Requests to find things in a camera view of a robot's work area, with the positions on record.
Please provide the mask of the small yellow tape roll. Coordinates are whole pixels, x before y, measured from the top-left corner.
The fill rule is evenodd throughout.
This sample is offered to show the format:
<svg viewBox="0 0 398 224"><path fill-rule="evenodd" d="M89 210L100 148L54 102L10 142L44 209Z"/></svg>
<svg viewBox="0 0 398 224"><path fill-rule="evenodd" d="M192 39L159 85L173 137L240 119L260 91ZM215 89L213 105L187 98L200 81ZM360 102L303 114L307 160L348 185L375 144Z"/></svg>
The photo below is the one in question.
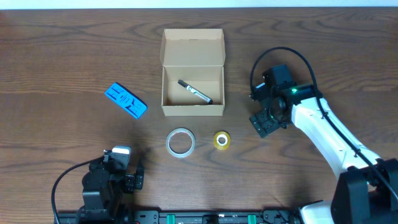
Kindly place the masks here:
<svg viewBox="0 0 398 224"><path fill-rule="evenodd" d="M231 144L230 135L225 131L219 131L214 135L213 143L218 150L225 151Z"/></svg>

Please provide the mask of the blue plastic tape dispenser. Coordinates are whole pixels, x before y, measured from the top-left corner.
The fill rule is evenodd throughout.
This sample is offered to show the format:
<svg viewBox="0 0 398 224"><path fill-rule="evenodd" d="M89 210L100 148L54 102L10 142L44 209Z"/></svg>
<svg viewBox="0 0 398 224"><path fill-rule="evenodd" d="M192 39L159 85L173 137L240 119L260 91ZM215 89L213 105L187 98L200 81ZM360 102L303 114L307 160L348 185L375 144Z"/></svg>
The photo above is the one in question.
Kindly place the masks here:
<svg viewBox="0 0 398 224"><path fill-rule="evenodd" d="M147 111L147 105L120 83L114 82L104 94L135 119Z"/></svg>

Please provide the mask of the black white marker pen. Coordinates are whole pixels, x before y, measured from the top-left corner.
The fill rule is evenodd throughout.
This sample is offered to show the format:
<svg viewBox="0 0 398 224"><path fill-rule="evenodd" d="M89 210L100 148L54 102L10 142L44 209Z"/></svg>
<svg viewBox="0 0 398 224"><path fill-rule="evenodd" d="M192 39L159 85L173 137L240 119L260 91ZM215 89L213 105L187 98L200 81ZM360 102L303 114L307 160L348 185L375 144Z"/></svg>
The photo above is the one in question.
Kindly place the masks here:
<svg viewBox="0 0 398 224"><path fill-rule="evenodd" d="M178 80L178 84L181 85L182 87L184 87L184 89L188 90L190 93L193 93L195 96L197 96L197 97L201 98L202 100L204 100L209 105L213 104L213 100L209 96L205 95L201 91L199 91L196 88L192 87L191 85L189 85L185 81Z"/></svg>

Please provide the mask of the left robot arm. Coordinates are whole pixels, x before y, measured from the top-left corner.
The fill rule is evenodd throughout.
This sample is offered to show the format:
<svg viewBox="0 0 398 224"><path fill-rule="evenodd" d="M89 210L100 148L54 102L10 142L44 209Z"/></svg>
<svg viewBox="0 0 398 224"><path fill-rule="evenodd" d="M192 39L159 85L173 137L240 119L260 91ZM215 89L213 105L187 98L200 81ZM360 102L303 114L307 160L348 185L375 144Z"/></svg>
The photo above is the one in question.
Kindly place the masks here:
<svg viewBox="0 0 398 224"><path fill-rule="evenodd" d="M89 166L83 177L83 201L76 223L135 223L134 215L122 203L123 195L141 190L144 166L139 160L136 172L127 172L128 156L103 156Z"/></svg>

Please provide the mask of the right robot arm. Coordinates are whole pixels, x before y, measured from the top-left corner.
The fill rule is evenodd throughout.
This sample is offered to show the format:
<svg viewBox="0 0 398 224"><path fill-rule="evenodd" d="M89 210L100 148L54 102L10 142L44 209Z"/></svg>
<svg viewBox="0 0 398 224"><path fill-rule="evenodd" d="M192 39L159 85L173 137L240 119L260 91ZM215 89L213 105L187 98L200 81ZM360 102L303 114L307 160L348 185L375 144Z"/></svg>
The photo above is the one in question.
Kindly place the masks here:
<svg viewBox="0 0 398 224"><path fill-rule="evenodd" d="M262 84L250 97L262 110L250 117L260 137L293 124L320 151L337 178L333 199L262 213L266 223L397 223L397 159L381 159L332 112L315 85Z"/></svg>

